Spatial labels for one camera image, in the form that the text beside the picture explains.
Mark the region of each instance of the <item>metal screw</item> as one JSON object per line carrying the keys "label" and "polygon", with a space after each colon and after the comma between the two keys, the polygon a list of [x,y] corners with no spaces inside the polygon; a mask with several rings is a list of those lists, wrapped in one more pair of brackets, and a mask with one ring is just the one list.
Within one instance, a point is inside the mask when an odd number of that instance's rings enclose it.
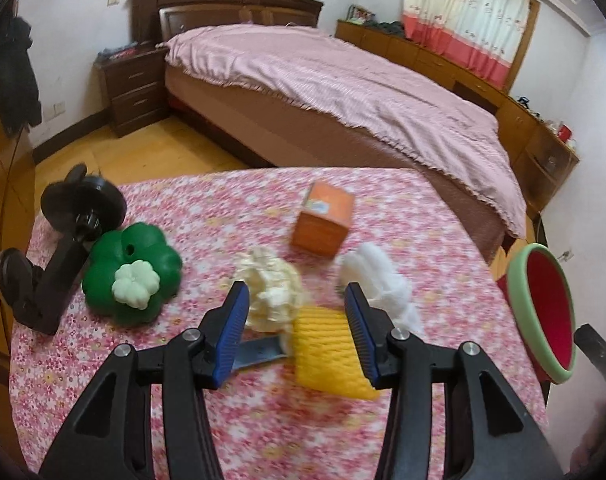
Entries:
{"label": "metal screw", "polygon": [[130,345],[127,343],[121,343],[116,347],[114,353],[116,354],[116,357],[125,357],[128,356],[131,351],[132,347]]}
{"label": "metal screw", "polygon": [[390,334],[398,341],[407,341],[412,335],[412,333],[406,328],[393,328]]}
{"label": "metal screw", "polygon": [[198,328],[189,328],[182,334],[185,341],[198,341],[200,339],[200,330]]}
{"label": "metal screw", "polygon": [[466,343],[463,343],[463,352],[465,352],[467,355],[478,355],[480,351],[481,347],[473,341],[467,341]]}

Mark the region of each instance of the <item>brown bed side panel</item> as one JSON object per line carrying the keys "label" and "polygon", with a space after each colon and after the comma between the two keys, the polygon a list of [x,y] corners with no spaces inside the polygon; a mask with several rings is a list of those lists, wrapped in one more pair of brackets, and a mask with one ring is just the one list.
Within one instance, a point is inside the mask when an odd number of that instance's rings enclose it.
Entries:
{"label": "brown bed side panel", "polygon": [[239,87],[220,87],[166,69],[167,89],[192,110],[275,166],[413,168],[432,184],[490,262],[505,226],[489,205],[461,185],[327,114],[302,110],[282,99]]}

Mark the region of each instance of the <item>wooden headboard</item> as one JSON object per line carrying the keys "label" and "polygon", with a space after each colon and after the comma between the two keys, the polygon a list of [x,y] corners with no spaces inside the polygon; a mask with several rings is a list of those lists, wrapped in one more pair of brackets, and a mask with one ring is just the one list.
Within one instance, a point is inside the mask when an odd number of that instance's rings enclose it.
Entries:
{"label": "wooden headboard", "polygon": [[205,25],[253,22],[315,27],[323,8],[316,0],[131,0],[132,36],[159,42]]}

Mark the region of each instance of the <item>green flower-shaped lid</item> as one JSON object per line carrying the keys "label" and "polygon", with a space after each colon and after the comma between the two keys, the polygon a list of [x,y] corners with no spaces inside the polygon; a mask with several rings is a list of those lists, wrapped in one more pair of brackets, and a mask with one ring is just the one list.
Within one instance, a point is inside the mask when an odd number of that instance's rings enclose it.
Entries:
{"label": "green flower-shaped lid", "polygon": [[[112,294],[116,271],[138,260],[149,262],[161,279],[158,291],[143,310],[119,303]],[[115,323],[124,326],[148,323],[158,316],[163,303],[178,292],[181,269],[180,256],[167,245],[163,232],[139,222],[123,231],[109,231],[94,244],[83,292],[95,314],[112,316]]]}

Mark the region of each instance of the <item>bed frame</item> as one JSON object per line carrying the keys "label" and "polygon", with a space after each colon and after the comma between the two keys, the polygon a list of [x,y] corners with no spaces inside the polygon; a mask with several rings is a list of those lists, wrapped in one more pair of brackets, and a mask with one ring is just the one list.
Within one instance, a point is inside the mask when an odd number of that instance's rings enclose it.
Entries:
{"label": "bed frame", "polygon": [[[159,43],[206,25],[257,23],[316,27],[323,3],[316,0],[131,0],[132,36]],[[498,214],[443,174],[381,146],[366,132],[336,118],[301,110],[275,96],[238,87],[221,88],[185,76],[189,105],[170,94],[175,113],[196,130],[254,168],[266,166],[373,166],[419,170],[461,220],[486,261],[504,237]]]}

